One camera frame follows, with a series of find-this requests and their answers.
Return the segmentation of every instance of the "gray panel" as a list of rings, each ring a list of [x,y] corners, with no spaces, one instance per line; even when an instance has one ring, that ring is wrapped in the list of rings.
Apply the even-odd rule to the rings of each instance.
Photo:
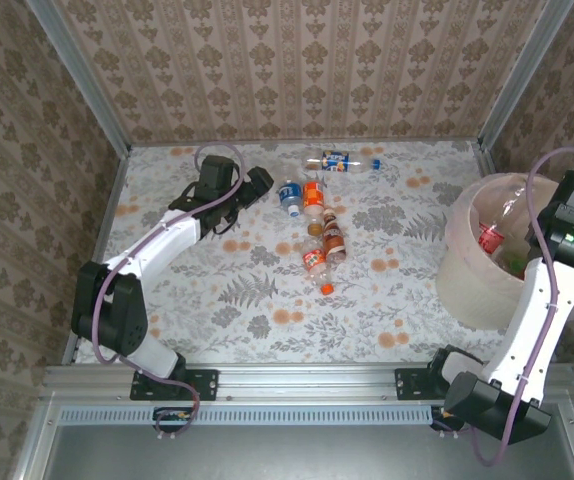
[[[68,479],[574,479],[560,419],[478,464],[469,435],[429,427],[195,427],[157,440],[150,427],[61,427],[46,478]],[[497,442],[483,435],[488,455]]]

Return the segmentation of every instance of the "aluminum frame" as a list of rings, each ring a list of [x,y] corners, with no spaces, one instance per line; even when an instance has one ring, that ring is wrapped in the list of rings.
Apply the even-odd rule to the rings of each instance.
[[[210,405],[395,406],[441,405],[441,401],[402,401],[396,397],[394,370],[424,363],[312,365],[193,365],[220,371],[218,397]],[[129,400],[133,370],[122,365],[79,365],[47,369],[43,389],[14,474],[15,480],[45,474],[61,410],[71,406],[121,408]],[[545,401],[564,420],[574,458],[574,375],[570,365],[551,366]],[[151,406],[189,406],[190,402],[137,402]]]

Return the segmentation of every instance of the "fern pattern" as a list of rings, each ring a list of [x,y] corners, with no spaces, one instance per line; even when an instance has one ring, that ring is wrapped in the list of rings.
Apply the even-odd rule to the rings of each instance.
[[[335,292],[329,296],[321,295],[302,264],[303,217],[287,215],[276,195],[279,163],[299,168],[310,146],[317,145],[239,147],[250,165],[267,168],[274,188],[240,211],[235,229],[206,235],[146,289],[149,332],[192,363],[426,362],[447,343],[488,358],[501,334],[459,324],[435,287],[450,205],[478,179],[471,145],[380,143],[379,172],[302,172],[303,180],[324,181],[325,200],[337,207],[345,233],[348,258],[332,266]],[[186,153],[191,148],[180,149],[181,155],[172,150],[132,150],[120,203],[139,209],[114,219],[105,259],[141,238],[178,196],[179,185],[196,180]],[[209,153],[233,158],[225,148]],[[7,276],[13,283],[13,272]],[[79,359],[94,361],[86,341]]]

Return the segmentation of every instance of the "purple cable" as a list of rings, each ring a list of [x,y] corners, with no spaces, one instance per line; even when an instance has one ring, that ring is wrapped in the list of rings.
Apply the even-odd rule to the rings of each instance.
[[[516,419],[516,412],[518,411],[518,406],[520,405],[520,399],[523,396],[523,391],[525,390],[525,386],[527,385],[527,379],[531,374],[532,369],[534,368],[534,364],[538,359],[538,355],[540,354],[540,349],[545,342],[545,338],[547,337],[547,333],[549,333],[549,328],[551,327],[551,323],[554,319],[554,315],[556,314],[556,303],[558,302],[558,281],[556,280],[556,272],[554,271],[554,261],[551,258],[551,252],[549,251],[549,247],[547,247],[547,242],[545,241],[545,236],[543,235],[543,231],[538,225],[538,213],[536,212],[536,207],[534,206],[534,193],[533,193],[533,185],[534,185],[534,178],[538,169],[551,157],[554,155],[558,155],[559,153],[574,153],[574,147],[560,147],[555,150],[552,150],[545,156],[543,156],[540,160],[538,160],[534,166],[529,171],[529,175],[527,176],[527,185],[525,186],[526,194],[527,194],[527,211],[529,212],[529,221],[534,229],[534,234],[538,239],[538,246],[543,253],[543,260],[547,265],[547,274],[549,275],[549,285],[551,288],[551,296],[549,300],[549,308],[547,310],[547,316],[545,317],[545,322],[543,323],[543,327],[540,330],[540,334],[536,339],[536,343],[534,344],[534,348],[529,355],[529,359],[525,364],[525,368],[523,369],[523,375],[518,381],[518,386],[516,387],[516,393],[514,394],[514,399],[511,402],[511,406],[509,407],[509,413],[507,414],[507,421],[505,422],[505,430],[503,431],[503,436],[500,441],[500,448],[498,452],[492,459],[486,459],[482,456],[480,452],[480,446],[478,445],[478,437],[476,434],[476,429],[472,427],[471,429],[471,441],[474,448],[474,454],[480,463],[485,465],[486,467],[492,467],[497,465],[505,455],[505,451],[507,450],[507,445],[509,445],[509,438],[511,437],[511,431],[514,426],[514,420]]]
[[[195,214],[200,213],[200,212],[204,212],[205,210],[208,210],[212,207],[215,207],[216,205],[219,205],[219,204],[225,202],[226,200],[231,198],[236,193],[236,191],[241,187],[241,185],[243,184],[244,177],[245,177],[245,159],[243,158],[242,153],[240,153],[240,151],[231,143],[209,142],[209,143],[206,143],[206,144],[202,145],[201,147],[199,147],[196,150],[196,153],[194,153],[194,166],[196,167],[196,169],[198,171],[200,171],[200,167],[198,166],[198,155],[200,155],[200,152],[202,152],[204,148],[212,147],[212,146],[227,147],[230,150],[232,150],[234,152],[234,154],[238,157],[238,160],[240,161],[240,173],[238,175],[238,179],[236,180],[236,183],[231,188],[231,190],[229,190],[222,197],[214,200],[213,202],[209,202],[205,205],[202,205],[198,208],[195,208],[194,210],[191,210],[189,212],[184,212],[184,213],[178,215],[177,217],[170,220],[167,223],[166,227],[161,225],[160,227],[155,229],[153,232],[151,232],[149,235],[147,235],[147,237],[145,237],[145,239],[142,242],[140,242],[136,247],[134,247],[134,249],[131,252],[129,252],[129,255],[127,255],[124,259],[122,259],[120,261],[120,263],[118,263],[118,265],[116,265],[116,267],[111,272],[109,272],[109,275],[107,275],[107,278],[105,278],[105,281],[100,286],[100,291],[98,292],[98,296],[96,297],[96,303],[94,304],[94,312],[92,315],[92,323],[91,323],[92,349],[94,350],[94,354],[96,355],[96,359],[98,359],[98,361],[101,364],[103,364],[103,365],[112,364],[118,358],[118,354],[115,354],[110,359],[103,357],[103,354],[100,351],[100,345],[98,343],[98,325],[100,323],[100,310],[102,309],[103,301],[105,299],[105,295],[107,294],[107,290],[109,288],[109,285],[114,280],[114,278],[116,277],[118,272],[120,272],[120,270],[130,262],[130,259],[135,258],[139,252],[141,252],[147,245],[149,245],[158,235],[160,235],[162,232],[164,232],[166,228],[171,227],[172,225],[175,225],[176,223],[184,220],[187,217],[190,217],[190,216],[195,215]],[[121,361],[123,363],[129,365],[130,367],[138,370],[143,375],[148,376],[152,380],[155,380],[155,381],[160,382],[160,383],[165,383],[168,385],[177,385],[177,386],[180,386],[180,387],[183,387],[183,388],[186,388],[187,390],[189,390],[192,394],[192,397],[194,397],[194,403],[196,405],[194,407],[195,413],[192,413],[192,416],[189,419],[189,421],[177,433],[181,433],[187,427],[189,427],[189,425],[191,424],[191,422],[195,418],[195,415],[198,413],[198,408],[200,405],[200,399],[198,398],[198,393],[196,393],[196,390],[194,390],[190,385],[188,385],[186,383],[177,382],[175,380],[164,379],[164,378],[161,378],[161,377],[154,375],[153,373],[142,370],[140,367],[133,364],[132,362],[130,362],[128,359],[126,359],[124,357],[121,357]]]

